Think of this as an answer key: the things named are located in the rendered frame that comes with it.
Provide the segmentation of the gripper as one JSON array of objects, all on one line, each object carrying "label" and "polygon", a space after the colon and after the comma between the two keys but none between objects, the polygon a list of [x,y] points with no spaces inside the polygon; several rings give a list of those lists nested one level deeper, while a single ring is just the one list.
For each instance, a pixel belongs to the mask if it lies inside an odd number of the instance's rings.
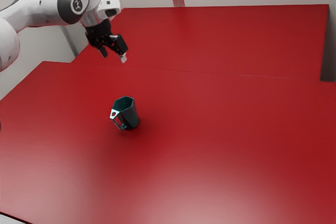
[{"label": "gripper", "polygon": [[85,27],[85,30],[86,38],[90,46],[98,49],[104,58],[108,56],[105,49],[105,47],[108,47],[118,54],[121,63],[127,61],[126,52],[128,46],[120,34],[114,35],[111,32],[111,22],[109,19],[104,19],[101,23],[95,26]]}]

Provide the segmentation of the teal faceted mug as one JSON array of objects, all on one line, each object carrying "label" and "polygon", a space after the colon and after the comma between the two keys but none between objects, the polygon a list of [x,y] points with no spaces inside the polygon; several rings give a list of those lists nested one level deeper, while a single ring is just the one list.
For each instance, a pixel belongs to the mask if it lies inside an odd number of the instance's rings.
[{"label": "teal faceted mug", "polygon": [[134,98],[123,96],[115,100],[112,105],[110,119],[120,130],[131,130],[136,128],[140,120]]}]

